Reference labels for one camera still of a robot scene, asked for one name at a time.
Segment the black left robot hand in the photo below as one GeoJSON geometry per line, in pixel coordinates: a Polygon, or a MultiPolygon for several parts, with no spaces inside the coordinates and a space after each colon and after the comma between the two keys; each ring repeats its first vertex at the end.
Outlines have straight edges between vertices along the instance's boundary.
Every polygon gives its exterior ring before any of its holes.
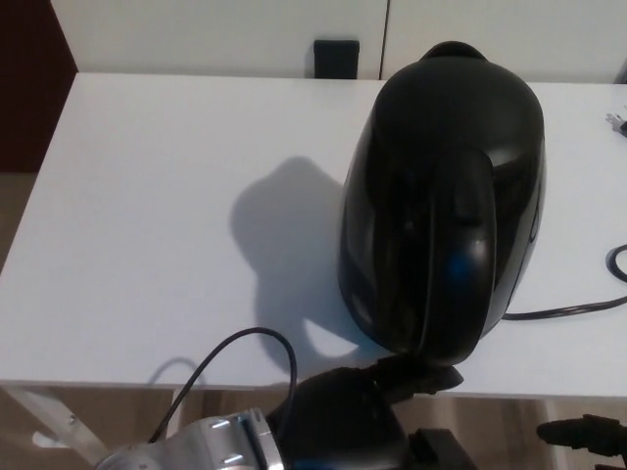
{"type": "Polygon", "coordinates": [[[460,384],[452,367],[400,355],[339,367],[302,383],[266,420],[289,469],[473,469],[448,429],[408,434],[393,406],[460,384]]]}

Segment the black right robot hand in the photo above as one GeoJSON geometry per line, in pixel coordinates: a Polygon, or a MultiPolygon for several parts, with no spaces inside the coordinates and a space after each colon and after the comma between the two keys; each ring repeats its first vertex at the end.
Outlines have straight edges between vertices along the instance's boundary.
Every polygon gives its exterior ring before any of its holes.
{"type": "Polygon", "coordinates": [[[626,465],[626,427],[619,420],[584,414],[545,422],[537,427],[538,437],[550,446],[585,449],[589,453],[616,457],[626,465]]]}

